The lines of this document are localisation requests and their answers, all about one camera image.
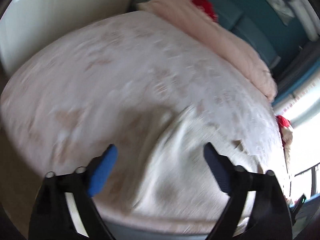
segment blue handle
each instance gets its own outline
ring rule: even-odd
[[[118,149],[113,144],[102,154],[100,163],[97,165],[89,180],[87,189],[89,197],[95,196],[103,189],[103,185],[107,181],[117,157]]]

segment floor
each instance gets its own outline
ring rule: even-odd
[[[0,73],[0,89],[6,78]],[[27,167],[0,129],[0,202],[12,223],[27,238],[32,206],[41,179]]]
[[[0,203],[0,232],[1,238],[6,240],[26,240],[12,224]]]

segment pink blanket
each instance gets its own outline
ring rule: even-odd
[[[248,43],[213,22],[189,0],[151,0],[139,4],[139,8],[160,16],[206,45],[238,69],[269,101],[274,100],[276,83],[258,53]]]

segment red fabric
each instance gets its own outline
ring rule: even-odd
[[[278,126],[279,126],[279,131],[280,131],[280,135],[281,135],[282,146],[283,146],[283,148],[284,148],[285,142],[284,142],[284,140],[282,139],[283,134],[282,134],[281,128],[282,128],[282,127],[289,127],[289,126],[290,126],[290,121],[289,121],[288,119],[285,119],[282,115],[278,115],[278,116],[276,116],[276,118],[277,118],[277,122],[278,122]]]
[[[278,125],[281,127],[289,127],[290,121],[285,119],[282,115],[277,116]]]
[[[218,15],[213,10],[213,5],[209,0],[191,0],[199,9],[203,10],[214,22],[218,22]]]

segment bed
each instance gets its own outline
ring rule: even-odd
[[[106,221],[146,231],[205,234],[227,196],[221,195],[212,216],[193,212],[194,206],[170,216],[148,215],[126,209],[121,201],[154,113],[167,109],[177,115],[190,105],[230,141],[241,142],[248,161],[256,164],[245,168],[273,170],[288,190],[267,97],[226,60],[148,12],[96,22],[41,50],[8,82],[1,116],[17,151],[41,176],[73,172],[115,144],[117,164],[94,198]]]

